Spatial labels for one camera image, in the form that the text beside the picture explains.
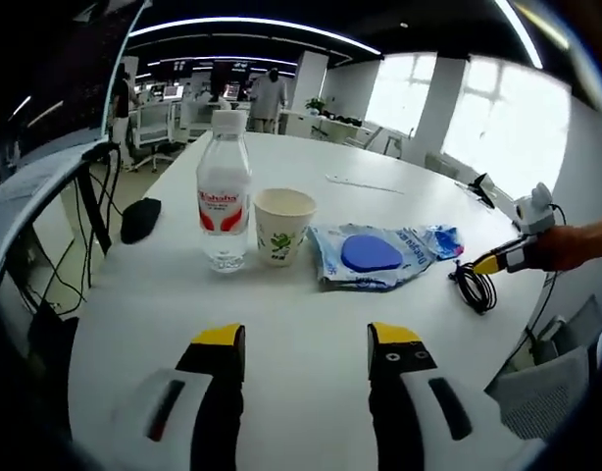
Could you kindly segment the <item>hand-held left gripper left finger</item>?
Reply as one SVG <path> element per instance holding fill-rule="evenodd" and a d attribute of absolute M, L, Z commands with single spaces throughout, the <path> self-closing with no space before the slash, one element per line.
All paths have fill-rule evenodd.
<path fill-rule="evenodd" d="M 201 332 L 175 367 L 150 374 L 117 410 L 117 468 L 234 470 L 244 373 L 243 325 Z"/>

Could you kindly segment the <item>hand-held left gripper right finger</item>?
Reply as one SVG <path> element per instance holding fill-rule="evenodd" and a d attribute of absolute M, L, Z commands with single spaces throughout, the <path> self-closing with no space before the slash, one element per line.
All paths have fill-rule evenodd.
<path fill-rule="evenodd" d="M 527 441 L 498 403 L 444 372 L 413 331 L 368 326 L 369 408 L 381 470 L 520 470 Z"/>

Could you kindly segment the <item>person's right hand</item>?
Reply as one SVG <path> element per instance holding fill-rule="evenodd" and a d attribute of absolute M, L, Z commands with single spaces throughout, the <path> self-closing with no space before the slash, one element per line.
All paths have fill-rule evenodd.
<path fill-rule="evenodd" d="M 572 226 L 555 226 L 541 234 L 526 249 L 527 266 L 545 272 L 569 271 L 582 264 L 581 230 Z"/>

